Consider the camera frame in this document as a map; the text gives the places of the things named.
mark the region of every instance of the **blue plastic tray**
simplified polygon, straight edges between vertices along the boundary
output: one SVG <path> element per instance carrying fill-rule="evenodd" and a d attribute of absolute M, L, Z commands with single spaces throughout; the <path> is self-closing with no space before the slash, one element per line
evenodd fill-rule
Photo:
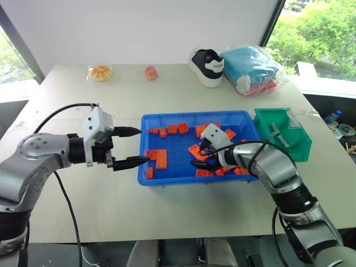
<path fill-rule="evenodd" d="M 166 138 L 149 133 L 150 128 L 168 128 L 168 125 L 178 125 L 186 122 L 189 133 L 180 135 L 168 134 Z M 251 175 L 236 175 L 232 171 L 224 176 L 196 177 L 196 168 L 190 164 L 195 158 L 188 148 L 199 144 L 200 139 L 195 136 L 195 126 L 206 123 L 220 123 L 223 131 L 231 129 L 236 136 L 231 142 L 240 142 L 241 139 L 260 140 L 259 133 L 246 111 L 216 111 L 195 113 L 171 113 L 144 115 L 141 121 L 140 155 L 146 156 L 147 150 L 166 149 L 167 169 L 156 169 L 156 161 L 148 161 L 139 166 L 138 181 L 141 185 L 171 185 L 189 184 L 194 182 L 218 181 L 252 181 L 256 178 Z M 147 179 L 147 167 L 154 168 L 154 178 Z"/>

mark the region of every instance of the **window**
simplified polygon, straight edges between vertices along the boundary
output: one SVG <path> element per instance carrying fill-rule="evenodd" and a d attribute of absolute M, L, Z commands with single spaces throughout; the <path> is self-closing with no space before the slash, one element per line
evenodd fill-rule
<path fill-rule="evenodd" d="M 287 0 L 267 48 L 288 74 L 311 63 L 318 77 L 356 81 L 356 0 Z"/>
<path fill-rule="evenodd" d="M 33 72 L 0 27 L 0 83 L 33 79 Z"/>

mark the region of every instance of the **water bottle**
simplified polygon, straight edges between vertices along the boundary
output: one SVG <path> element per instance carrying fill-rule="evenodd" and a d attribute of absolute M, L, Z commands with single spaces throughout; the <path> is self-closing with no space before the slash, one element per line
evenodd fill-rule
<path fill-rule="evenodd" d="M 326 124 L 330 124 L 333 121 L 337 120 L 337 118 L 341 115 L 341 110 L 335 110 L 333 113 L 330 113 L 325 119 L 324 122 Z"/>

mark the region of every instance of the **green plastic bin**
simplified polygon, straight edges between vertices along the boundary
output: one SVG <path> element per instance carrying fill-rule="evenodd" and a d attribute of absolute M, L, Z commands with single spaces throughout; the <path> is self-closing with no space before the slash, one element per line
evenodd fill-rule
<path fill-rule="evenodd" d="M 298 162 L 308 161 L 312 140 L 289 108 L 256 108 L 255 112 L 254 123 L 262 139 L 274 132 L 271 126 L 274 122 L 289 145 L 286 150 L 291 157 Z M 272 137 L 271 142 L 284 147 L 276 136 Z"/>

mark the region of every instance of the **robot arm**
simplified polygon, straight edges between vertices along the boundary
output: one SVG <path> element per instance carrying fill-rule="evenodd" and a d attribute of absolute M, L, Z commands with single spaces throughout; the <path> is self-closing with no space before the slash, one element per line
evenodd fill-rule
<path fill-rule="evenodd" d="M 220 166 L 229 169 L 235 165 L 244 169 L 250 167 L 276 203 L 286 222 L 284 230 L 301 261 L 315 266 L 354 266 L 356 251 L 343 246 L 337 229 L 303 184 L 289 156 L 268 146 L 261 150 L 263 144 L 256 142 L 234 146 L 214 124 L 205 129 L 201 139 L 201 150 L 231 146 L 217 152 L 218 161 L 214 165 L 198 161 L 192 164 L 211 171 Z"/>
<path fill-rule="evenodd" d="M 84 138 L 76 134 L 36 133 L 24 138 L 15 153 L 0 163 L 0 266 L 18 266 L 26 226 L 48 177 L 71 164 L 105 163 L 114 171 L 143 164 L 148 157 L 116 161 L 112 136 L 141 133 L 132 127 L 113 127 L 112 118 L 94 107 L 84 123 Z"/>

